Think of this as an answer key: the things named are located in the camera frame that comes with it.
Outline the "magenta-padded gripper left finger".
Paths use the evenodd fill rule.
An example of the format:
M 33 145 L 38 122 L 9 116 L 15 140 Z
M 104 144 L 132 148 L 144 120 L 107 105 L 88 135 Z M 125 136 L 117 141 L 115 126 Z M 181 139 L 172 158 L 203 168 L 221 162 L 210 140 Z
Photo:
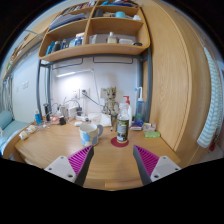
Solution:
M 69 157 L 59 156 L 45 168 L 45 171 L 83 186 L 93 155 L 94 147 L 87 146 Z

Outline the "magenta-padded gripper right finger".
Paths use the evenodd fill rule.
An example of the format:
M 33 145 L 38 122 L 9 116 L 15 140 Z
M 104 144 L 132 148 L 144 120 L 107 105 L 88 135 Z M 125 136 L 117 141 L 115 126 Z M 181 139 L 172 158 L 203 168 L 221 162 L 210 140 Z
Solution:
M 180 167 L 167 156 L 158 157 L 137 145 L 133 147 L 133 156 L 143 185 L 148 185 L 180 170 Z

